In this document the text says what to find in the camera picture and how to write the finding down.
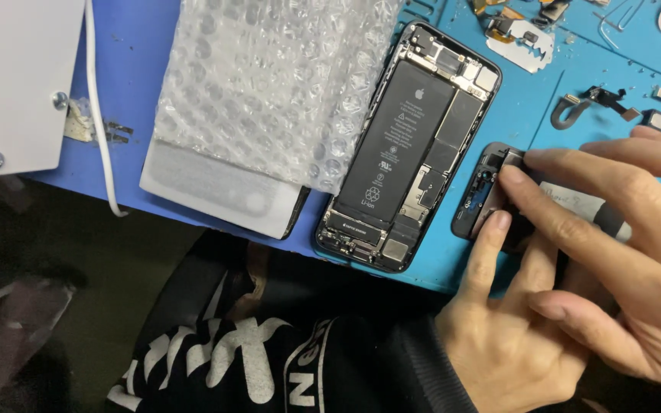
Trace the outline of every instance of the black battery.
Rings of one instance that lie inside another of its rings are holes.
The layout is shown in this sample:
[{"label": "black battery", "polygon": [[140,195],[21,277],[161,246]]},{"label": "black battery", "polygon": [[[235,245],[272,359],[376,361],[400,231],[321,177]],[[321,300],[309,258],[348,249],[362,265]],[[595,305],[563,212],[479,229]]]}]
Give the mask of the black battery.
[{"label": "black battery", "polygon": [[453,86],[407,61],[389,80],[337,202],[391,222],[453,97]]}]

